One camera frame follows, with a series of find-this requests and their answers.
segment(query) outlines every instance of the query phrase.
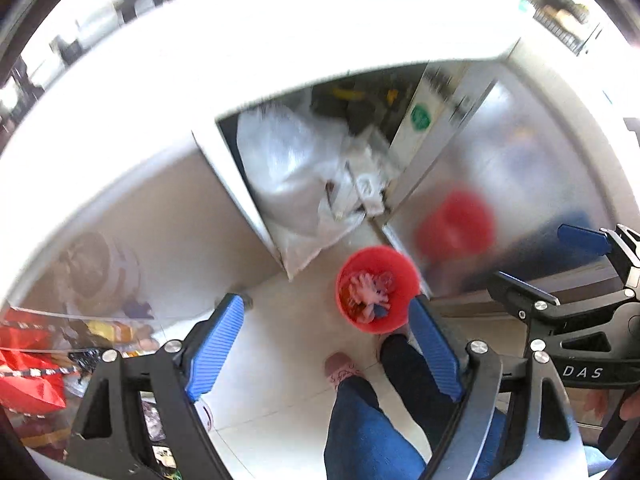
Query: stainless steel cabinet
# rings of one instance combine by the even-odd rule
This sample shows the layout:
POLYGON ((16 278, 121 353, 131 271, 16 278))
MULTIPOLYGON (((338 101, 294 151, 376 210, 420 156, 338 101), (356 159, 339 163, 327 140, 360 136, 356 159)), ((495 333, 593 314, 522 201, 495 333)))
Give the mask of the stainless steel cabinet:
POLYGON ((481 290, 495 270, 524 280, 609 273, 606 262, 556 236, 563 222, 615 221, 560 114, 500 62, 471 63, 446 101, 381 221, 432 296, 481 290), (452 200, 474 205, 456 209, 452 200))

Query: red bowl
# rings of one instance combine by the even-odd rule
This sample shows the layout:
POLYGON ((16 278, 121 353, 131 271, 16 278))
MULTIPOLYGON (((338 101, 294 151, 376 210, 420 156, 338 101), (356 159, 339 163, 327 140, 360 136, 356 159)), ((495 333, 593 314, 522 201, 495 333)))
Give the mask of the red bowl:
POLYGON ((414 263, 388 246, 366 247, 353 253, 340 269, 335 280, 335 302, 340 313, 349 323, 363 332, 383 334, 400 328, 408 320, 409 302, 420 294, 420 277, 414 263), (371 323, 358 323, 345 311, 340 299, 344 283, 357 272, 381 274, 391 272, 396 288, 389 293, 389 313, 371 323))

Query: foot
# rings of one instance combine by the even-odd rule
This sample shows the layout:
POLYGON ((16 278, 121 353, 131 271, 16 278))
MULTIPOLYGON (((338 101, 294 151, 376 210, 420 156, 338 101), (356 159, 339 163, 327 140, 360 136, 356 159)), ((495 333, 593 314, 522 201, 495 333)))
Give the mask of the foot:
POLYGON ((344 352, 330 355, 324 362, 324 374, 335 390, 340 383, 353 376, 364 377, 353 360, 344 352))
POLYGON ((393 332, 387 332, 386 334, 379 334, 376 336, 376 360, 380 362, 380 349, 382 348, 382 343, 386 341, 389 336, 393 335, 403 335, 407 341, 411 337, 411 329, 409 328, 409 324, 405 323, 400 328, 396 328, 393 332))

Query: tiled floor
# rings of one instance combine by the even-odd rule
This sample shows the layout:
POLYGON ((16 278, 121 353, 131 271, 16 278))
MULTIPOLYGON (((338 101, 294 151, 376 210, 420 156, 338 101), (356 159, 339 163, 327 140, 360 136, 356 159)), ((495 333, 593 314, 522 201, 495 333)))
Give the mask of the tiled floor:
MULTIPOLYGON (((279 274, 250 291, 247 312, 211 393, 212 441, 236 479, 324 479, 322 452, 335 394, 322 373, 324 359, 342 350, 365 369, 395 427, 428 460, 423 432, 376 363, 374 337, 352 328, 334 303, 334 277, 353 251, 379 244, 362 226, 321 253, 293 282, 279 274)), ((517 321, 462 320, 469 337, 498 352, 519 354, 524 326, 517 321)))

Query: green sticker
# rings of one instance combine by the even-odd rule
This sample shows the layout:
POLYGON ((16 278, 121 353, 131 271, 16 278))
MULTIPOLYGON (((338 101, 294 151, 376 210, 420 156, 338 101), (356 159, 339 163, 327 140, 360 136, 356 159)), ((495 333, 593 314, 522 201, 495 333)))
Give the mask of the green sticker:
POLYGON ((411 124, 414 126, 414 130, 423 132, 431 124, 431 116, 423 105, 415 105, 411 110, 411 124))

